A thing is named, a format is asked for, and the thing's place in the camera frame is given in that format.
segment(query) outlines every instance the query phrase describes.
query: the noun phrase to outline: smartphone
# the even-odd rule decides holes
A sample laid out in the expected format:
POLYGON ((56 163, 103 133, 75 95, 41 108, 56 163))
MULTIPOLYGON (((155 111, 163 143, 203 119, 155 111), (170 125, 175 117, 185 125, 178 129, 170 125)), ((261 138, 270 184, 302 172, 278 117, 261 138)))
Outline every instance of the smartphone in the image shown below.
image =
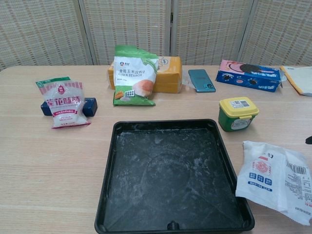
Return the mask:
POLYGON ((215 87, 204 69, 189 70, 189 75, 198 93, 215 92, 215 87))

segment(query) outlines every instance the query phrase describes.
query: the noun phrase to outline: plastic bag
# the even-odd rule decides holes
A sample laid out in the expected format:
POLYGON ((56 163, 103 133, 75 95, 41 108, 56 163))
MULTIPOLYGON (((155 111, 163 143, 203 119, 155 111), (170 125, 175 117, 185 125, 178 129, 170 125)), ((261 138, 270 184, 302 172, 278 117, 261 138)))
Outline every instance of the plastic bag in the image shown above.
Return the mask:
POLYGON ((61 77, 36 84, 51 110, 54 121, 52 128, 90 124, 82 113, 84 95, 81 82, 61 77))
POLYGON ((113 104, 155 105, 147 97, 152 93, 157 68, 157 55, 134 46, 116 46, 113 104))
POLYGON ((243 145, 244 165, 237 177, 236 196, 310 225, 312 181, 304 156, 262 142, 244 141, 243 145))

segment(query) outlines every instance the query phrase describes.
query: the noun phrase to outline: oreo box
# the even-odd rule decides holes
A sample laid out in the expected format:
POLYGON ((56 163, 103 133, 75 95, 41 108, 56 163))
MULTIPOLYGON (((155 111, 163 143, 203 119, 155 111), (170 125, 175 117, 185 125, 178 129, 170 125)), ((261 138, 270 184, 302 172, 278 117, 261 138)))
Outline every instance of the oreo box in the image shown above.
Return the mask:
POLYGON ((216 81, 275 92, 281 77, 278 69, 222 60, 216 81))

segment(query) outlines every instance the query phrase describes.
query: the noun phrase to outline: yellow foam block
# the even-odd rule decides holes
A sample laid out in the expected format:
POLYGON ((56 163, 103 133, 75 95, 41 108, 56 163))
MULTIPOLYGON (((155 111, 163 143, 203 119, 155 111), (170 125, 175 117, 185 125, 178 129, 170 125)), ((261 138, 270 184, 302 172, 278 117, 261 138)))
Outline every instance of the yellow foam block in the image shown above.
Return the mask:
MULTIPOLYGON (((111 88, 115 89, 113 64, 108 68, 108 78, 111 88)), ((153 92, 176 94, 180 92, 181 85, 182 63, 180 57, 159 57, 153 92)))

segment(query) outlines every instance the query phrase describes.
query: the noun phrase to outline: yellow lid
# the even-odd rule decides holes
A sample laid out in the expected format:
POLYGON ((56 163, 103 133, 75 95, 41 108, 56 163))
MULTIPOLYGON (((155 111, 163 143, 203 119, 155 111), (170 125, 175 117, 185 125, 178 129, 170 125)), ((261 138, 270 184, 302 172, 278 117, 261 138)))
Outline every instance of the yellow lid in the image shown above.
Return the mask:
POLYGON ((223 99, 220 101, 219 105, 230 118, 250 118, 259 113, 256 105, 248 97, 223 99))

